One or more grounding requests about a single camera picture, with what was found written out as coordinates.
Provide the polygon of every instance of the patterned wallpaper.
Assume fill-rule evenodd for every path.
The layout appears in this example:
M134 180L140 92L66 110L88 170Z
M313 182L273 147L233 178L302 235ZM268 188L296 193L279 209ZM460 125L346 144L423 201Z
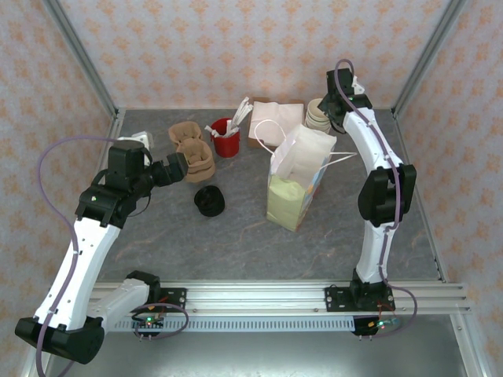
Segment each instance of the patterned wallpaper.
M36 190L37 158L61 137L104 135L109 117L42 1L0 2L0 57L0 374L13 377L27 347L14 335L17 319L33 315L69 242ZM67 216L101 150L81 143L54 150L42 172L48 194Z
M503 3L470 1L400 119L449 278L503 370Z
M358 62L391 107L448 0L62 0L116 105L237 106L245 96L326 94Z

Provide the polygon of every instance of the gray floor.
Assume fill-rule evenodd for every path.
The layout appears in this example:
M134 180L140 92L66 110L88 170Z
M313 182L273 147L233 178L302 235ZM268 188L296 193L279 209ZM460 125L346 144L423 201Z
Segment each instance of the gray floor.
M165 159L174 152L167 134L171 125L193 120L204 128L232 114L232 110L127 111L121 136L147 130L154 136L154 159ZM391 113L376 111L376 117L389 144L402 156ZM135 269L162 280L351 278L363 241L357 207L366 178L362 160L354 157L329 167L300 229L289 232L266 220L270 155L249 148L248 128L244 130L237 156L222 159L215 154L217 171L210 181L153 190L150 207L128 220L109 251L101 281L122 280ZM211 144L206 131L204 138ZM338 135L336 151L356 152L356 147L348 135ZM226 210L217 218L202 216L193 203L197 190L208 184L217 185L226 198ZM396 232L388 272L393 280L439 277L416 200Z
M55 360L56 376L67 360ZM68 377L466 377L448 316L419 316L406 331L361 341L349 332L185 333L155 342L111 333Z

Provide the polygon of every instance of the paper bag handle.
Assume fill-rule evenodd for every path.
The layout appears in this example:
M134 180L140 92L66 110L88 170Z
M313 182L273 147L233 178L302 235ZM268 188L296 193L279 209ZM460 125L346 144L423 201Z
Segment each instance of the paper bag handle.
M255 126L255 129L253 130L253 134L255 135L255 139L259 142L260 145L263 146L263 148L265 150L267 150L271 155L274 156L274 152L271 151L270 149L268 149L259 139L259 137L257 136L257 128L259 128L259 126L264 123L264 122L272 122L274 124L276 124L278 127L280 127L280 130L281 132L283 133L283 137L286 139L286 134L285 132L283 131L283 128L279 125L278 122L276 122L275 120L272 120L272 119L264 119L264 120L261 120L256 126Z
M341 161L344 161L345 159L350 159L351 157L356 156L357 154L358 153L355 153L355 152L330 152L330 155L348 155L348 156L343 157L342 159L336 159L335 161L332 161L330 163L326 163L325 165L320 167L318 169L318 171L320 171L324 167L327 167L328 165L332 165L333 163L340 163Z

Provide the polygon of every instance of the red cup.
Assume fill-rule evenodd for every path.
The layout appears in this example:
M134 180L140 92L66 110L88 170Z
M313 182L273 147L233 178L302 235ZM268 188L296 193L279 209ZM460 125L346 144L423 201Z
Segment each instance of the red cup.
M222 136L227 132L227 120L230 118L222 118L217 120L215 123L211 125L213 130L216 130ZM231 137L213 137L211 135L211 141L215 145L215 152L220 157L228 159L229 157L234 157L239 152L239 133L237 131Z

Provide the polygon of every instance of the white napkin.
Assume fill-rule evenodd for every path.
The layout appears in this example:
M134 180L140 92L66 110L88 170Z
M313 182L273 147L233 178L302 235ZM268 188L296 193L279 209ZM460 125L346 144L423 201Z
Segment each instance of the white napkin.
M303 123L303 104L278 104L276 102L255 102L251 112L251 122L248 137L255 139L254 131L259 122L272 119L279 123L285 134ZM283 142L283 133L276 124L264 122L257 129L257 136L265 145L277 147Z

